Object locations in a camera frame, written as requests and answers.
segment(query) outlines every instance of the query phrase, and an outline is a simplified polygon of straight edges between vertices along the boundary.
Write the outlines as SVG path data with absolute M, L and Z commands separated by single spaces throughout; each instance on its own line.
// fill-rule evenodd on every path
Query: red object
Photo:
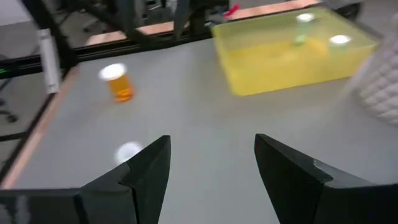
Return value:
M 229 17 L 239 9 L 239 4 L 234 5 L 229 11 L 224 13 L 224 17 Z

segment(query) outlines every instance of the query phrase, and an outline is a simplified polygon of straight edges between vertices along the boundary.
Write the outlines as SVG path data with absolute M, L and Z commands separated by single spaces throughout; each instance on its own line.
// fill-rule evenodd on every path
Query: white label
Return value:
M 53 42 L 50 29 L 38 30 L 37 33 L 47 93 L 56 93 L 60 90 L 60 67 L 57 48 Z

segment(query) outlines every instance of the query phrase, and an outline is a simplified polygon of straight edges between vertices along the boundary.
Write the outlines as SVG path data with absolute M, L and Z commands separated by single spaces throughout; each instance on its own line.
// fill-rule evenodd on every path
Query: gray table surface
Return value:
M 137 95 L 111 100 L 98 71 L 125 63 Z M 116 166 L 128 141 L 172 138 L 160 224 L 278 223 L 254 157 L 265 133 L 364 179 L 398 181 L 398 128 L 372 118 L 346 80 L 231 94 L 212 40 L 80 64 L 80 74 L 14 188 L 79 187 Z

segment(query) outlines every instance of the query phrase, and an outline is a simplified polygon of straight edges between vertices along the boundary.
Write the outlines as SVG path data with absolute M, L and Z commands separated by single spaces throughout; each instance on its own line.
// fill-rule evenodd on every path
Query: floor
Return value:
M 253 7 L 271 4 L 278 0 L 234 0 L 233 3 L 243 2 L 242 7 Z M 389 30 L 389 20 L 398 12 L 396 0 L 366 0 L 364 11 L 360 17 L 362 23 L 374 30 L 385 34 Z M 61 21 L 64 14 L 54 16 L 56 21 Z M 68 41 L 73 47 L 84 45 L 90 35 L 99 34 L 101 29 L 95 27 L 91 32 L 82 31 L 82 24 L 92 19 L 87 14 L 74 12 L 63 24 L 62 30 L 68 35 Z M 0 54 L 9 58 L 22 57 L 37 52 L 35 26 L 31 22 L 0 26 Z M 18 115 L 19 121 L 9 124 L 5 119 L 0 119 L 0 135 L 12 134 L 26 130 L 41 104 L 46 93 L 42 74 L 27 75 L 13 79 L 13 81 L 0 92 L 10 109 Z M 0 162 L 6 161 L 17 141 L 0 142 Z

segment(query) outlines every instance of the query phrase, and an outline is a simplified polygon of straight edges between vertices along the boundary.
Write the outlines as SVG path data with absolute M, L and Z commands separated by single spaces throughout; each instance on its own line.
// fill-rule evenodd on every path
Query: white bottle cap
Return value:
M 348 37 L 347 35 L 336 35 L 332 38 L 329 39 L 330 43 L 332 43 L 333 45 L 345 45 L 348 42 L 351 41 L 351 38 Z
M 119 147 L 116 151 L 114 158 L 117 165 L 128 161 L 130 158 L 135 156 L 138 152 L 141 152 L 143 147 L 138 142 L 127 142 Z
M 303 13 L 296 17 L 297 22 L 311 22 L 315 18 L 313 13 Z
M 115 63 L 104 67 L 99 72 L 99 78 L 104 81 L 111 81 L 120 78 L 126 73 L 126 66 L 123 63 Z

